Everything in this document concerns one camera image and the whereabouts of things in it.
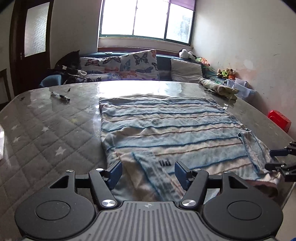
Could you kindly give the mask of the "black bag on sofa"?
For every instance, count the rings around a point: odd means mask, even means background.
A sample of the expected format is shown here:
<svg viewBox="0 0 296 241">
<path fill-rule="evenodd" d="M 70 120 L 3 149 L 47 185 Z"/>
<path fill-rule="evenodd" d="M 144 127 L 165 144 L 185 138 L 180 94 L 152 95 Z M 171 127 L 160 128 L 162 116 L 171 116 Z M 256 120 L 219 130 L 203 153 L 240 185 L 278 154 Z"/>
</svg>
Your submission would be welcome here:
<svg viewBox="0 0 296 241">
<path fill-rule="evenodd" d="M 63 56 L 57 61 L 55 69 L 61 69 L 63 66 L 69 67 L 71 69 L 78 69 L 80 63 L 80 50 L 72 51 L 67 55 Z"/>
</svg>

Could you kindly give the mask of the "blue chair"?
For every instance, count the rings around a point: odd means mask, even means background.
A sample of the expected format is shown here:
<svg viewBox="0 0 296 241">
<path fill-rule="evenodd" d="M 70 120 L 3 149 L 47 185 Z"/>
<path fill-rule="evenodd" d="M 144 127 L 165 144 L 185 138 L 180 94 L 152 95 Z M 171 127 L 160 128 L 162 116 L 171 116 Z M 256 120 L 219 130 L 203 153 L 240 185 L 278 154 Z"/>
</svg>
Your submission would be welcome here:
<svg viewBox="0 0 296 241">
<path fill-rule="evenodd" d="M 44 88 L 44 87 L 52 87 L 52 86 L 57 86 L 62 84 L 62 76 L 59 74 L 56 75 L 49 75 L 46 78 L 44 78 L 39 87 Z"/>
</svg>

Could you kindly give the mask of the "small dark object on table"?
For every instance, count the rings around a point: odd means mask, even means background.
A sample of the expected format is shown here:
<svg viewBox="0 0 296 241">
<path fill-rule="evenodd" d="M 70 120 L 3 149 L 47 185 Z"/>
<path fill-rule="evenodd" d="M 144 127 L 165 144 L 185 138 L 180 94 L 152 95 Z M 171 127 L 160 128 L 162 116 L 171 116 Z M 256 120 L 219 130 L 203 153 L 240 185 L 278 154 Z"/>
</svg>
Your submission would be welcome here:
<svg viewBox="0 0 296 241">
<path fill-rule="evenodd" d="M 70 102 L 70 100 L 71 100 L 70 97 L 67 97 L 65 95 L 59 94 L 59 93 L 54 92 L 54 91 L 51 92 L 51 95 L 56 97 L 56 98 L 59 98 L 60 100 L 62 100 L 64 102 Z"/>
</svg>

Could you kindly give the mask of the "dark wooden door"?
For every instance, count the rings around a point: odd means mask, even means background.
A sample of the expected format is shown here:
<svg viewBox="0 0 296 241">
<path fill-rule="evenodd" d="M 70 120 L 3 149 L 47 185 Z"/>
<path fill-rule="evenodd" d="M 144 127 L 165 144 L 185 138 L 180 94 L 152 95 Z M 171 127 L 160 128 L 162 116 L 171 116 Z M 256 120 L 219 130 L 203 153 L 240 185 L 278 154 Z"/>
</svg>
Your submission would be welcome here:
<svg viewBox="0 0 296 241">
<path fill-rule="evenodd" d="M 36 89 L 50 69 L 53 1 L 15 1 L 10 28 L 10 72 L 14 95 Z"/>
</svg>

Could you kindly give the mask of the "white grey cushion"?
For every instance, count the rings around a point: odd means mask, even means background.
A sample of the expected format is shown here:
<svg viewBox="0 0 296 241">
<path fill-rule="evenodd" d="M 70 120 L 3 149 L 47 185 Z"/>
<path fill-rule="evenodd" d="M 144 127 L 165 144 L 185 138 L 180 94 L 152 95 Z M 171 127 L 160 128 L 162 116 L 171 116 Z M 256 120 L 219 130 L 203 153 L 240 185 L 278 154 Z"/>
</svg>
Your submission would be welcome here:
<svg viewBox="0 0 296 241">
<path fill-rule="evenodd" d="M 200 64 L 171 59 L 171 79 L 173 81 L 198 83 L 201 78 L 203 78 L 203 73 Z"/>
</svg>

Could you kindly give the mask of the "large window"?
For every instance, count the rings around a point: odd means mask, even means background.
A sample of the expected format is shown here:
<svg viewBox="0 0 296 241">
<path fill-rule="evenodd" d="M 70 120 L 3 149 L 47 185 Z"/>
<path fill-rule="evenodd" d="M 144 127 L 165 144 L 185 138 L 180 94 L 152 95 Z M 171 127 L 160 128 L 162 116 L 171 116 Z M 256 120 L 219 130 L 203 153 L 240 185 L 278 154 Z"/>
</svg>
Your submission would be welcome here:
<svg viewBox="0 0 296 241">
<path fill-rule="evenodd" d="M 103 1 L 100 37 L 146 38 L 189 45 L 196 1 Z"/>
</svg>

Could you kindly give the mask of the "folded yellow-white clothes in bag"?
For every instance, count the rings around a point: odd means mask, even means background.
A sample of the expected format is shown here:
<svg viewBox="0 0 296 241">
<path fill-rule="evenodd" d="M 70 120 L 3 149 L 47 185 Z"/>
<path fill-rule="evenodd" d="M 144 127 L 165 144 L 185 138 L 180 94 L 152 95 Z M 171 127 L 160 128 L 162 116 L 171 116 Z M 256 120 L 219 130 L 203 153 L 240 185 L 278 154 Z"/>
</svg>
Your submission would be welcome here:
<svg viewBox="0 0 296 241">
<path fill-rule="evenodd" d="M 210 89 L 211 91 L 215 92 L 220 96 L 224 96 L 232 100 L 237 99 L 236 94 L 239 92 L 239 90 L 236 88 L 231 88 L 205 78 L 201 78 L 199 80 L 199 84 L 203 85 L 203 87 L 205 87 L 206 89 Z"/>
</svg>

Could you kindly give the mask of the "grey quilted star table cover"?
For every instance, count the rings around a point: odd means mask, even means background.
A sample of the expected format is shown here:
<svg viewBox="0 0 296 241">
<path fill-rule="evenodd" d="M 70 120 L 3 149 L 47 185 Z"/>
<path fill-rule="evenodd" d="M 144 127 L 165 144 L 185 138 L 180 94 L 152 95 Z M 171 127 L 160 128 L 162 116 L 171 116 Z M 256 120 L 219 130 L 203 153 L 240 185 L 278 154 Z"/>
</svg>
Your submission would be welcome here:
<svg viewBox="0 0 296 241">
<path fill-rule="evenodd" d="M 70 97 L 70 102 L 52 96 L 52 91 Z M 291 141 L 290 136 L 247 102 L 227 101 L 197 83 L 106 81 L 24 92 L 1 111 L 5 132 L 1 159 L 1 240 L 20 238 L 15 210 L 34 192 L 57 180 L 68 169 L 84 174 L 109 165 L 101 144 L 99 101 L 134 95 L 211 98 L 269 150 Z M 278 194 L 271 199 L 285 206 L 293 187 L 280 176 Z"/>
</svg>

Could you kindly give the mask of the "white plush toy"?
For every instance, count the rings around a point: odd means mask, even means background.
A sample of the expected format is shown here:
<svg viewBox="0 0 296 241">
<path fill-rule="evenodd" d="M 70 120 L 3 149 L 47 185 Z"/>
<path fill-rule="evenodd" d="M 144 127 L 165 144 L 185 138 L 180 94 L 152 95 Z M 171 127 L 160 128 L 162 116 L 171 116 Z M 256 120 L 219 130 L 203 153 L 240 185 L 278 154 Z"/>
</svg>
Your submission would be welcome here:
<svg viewBox="0 0 296 241">
<path fill-rule="evenodd" d="M 179 57 L 182 59 L 195 61 L 197 59 L 196 55 L 193 54 L 192 51 L 187 51 L 186 49 L 182 49 L 179 51 Z"/>
</svg>

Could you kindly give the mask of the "butterfly print blanket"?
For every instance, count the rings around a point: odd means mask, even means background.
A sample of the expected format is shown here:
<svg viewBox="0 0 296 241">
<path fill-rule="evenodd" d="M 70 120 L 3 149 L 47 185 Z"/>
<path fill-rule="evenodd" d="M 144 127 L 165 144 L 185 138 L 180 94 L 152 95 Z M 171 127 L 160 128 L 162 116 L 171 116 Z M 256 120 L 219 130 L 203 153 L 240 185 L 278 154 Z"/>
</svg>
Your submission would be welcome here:
<svg viewBox="0 0 296 241">
<path fill-rule="evenodd" d="M 119 57 L 80 57 L 80 70 L 86 72 L 88 82 L 121 80 Z"/>
</svg>

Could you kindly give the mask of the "pink white plastic bag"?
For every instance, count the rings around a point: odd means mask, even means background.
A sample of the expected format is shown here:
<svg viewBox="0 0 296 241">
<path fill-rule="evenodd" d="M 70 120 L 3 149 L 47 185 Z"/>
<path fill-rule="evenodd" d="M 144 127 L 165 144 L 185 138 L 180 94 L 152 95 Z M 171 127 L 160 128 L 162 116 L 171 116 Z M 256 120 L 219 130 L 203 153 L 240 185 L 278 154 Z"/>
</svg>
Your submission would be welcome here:
<svg viewBox="0 0 296 241">
<path fill-rule="evenodd" d="M 2 126 L 0 126 L 0 160 L 4 156 L 4 141 L 5 141 L 5 132 Z"/>
</svg>

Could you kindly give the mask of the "red plastic stool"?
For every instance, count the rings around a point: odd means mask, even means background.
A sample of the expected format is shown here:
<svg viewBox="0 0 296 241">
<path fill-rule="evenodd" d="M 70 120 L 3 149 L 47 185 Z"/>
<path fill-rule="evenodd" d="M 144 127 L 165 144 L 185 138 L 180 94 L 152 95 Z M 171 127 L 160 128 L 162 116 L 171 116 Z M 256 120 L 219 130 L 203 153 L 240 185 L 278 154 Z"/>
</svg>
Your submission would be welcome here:
<svg viewBox="0 0 296 241">
<path fill-rule="evenodd" d="M 271 110 L 267 117 L 279 126 L 284 132 L 288 133 L 292 122 L 277 110 Z"/>
</svg>

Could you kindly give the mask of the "blue striped knit garment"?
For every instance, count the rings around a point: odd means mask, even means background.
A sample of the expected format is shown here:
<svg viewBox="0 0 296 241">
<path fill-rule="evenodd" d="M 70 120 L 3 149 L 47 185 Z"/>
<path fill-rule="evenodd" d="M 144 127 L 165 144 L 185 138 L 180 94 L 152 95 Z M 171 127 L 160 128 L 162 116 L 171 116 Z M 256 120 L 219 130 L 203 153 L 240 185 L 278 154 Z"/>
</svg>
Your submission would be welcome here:
<svg viewBox="0 0 296 241">
<path fill-rule="evenodd" d="M 265 169 L 269 149 L 211 98 L 134 95 L 101 98 L 101 144 L 107 164 L 121 161 L 118 201 L 179 202 L 177 161 L 211 175 L 231 171 L 270 198 L 280 174 Z"/>
</svg>

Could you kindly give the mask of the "butterfly print pillow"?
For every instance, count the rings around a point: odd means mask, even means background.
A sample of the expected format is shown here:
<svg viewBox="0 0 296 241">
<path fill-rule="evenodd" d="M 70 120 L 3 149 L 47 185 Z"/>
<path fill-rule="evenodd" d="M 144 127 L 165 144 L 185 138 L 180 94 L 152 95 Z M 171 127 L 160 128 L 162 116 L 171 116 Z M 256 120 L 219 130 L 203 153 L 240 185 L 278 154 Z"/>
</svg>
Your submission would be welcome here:
<svg viewBox="0 0 296 241">
<path fill-rule="evenodd" d="M 122 80 L 159 80 L 156 50 L 120 56 L 119 75 Z"/>
</svg>

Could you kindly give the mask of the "yellow orange plush toy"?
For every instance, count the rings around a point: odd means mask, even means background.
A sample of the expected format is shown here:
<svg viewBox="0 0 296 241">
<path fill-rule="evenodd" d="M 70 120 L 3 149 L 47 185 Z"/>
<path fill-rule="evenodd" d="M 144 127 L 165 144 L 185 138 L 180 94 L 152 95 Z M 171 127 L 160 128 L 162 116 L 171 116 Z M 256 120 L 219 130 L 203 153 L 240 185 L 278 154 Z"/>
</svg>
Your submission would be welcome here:
<svg viewBox="0 0 296 241">
<path fill-rule="evenodd" d="M 217 76 L 225 79 L 235 79 L 236 70 L 232 68 L 226 68 L 224 70 L 218 69 Z"/>
</svg>

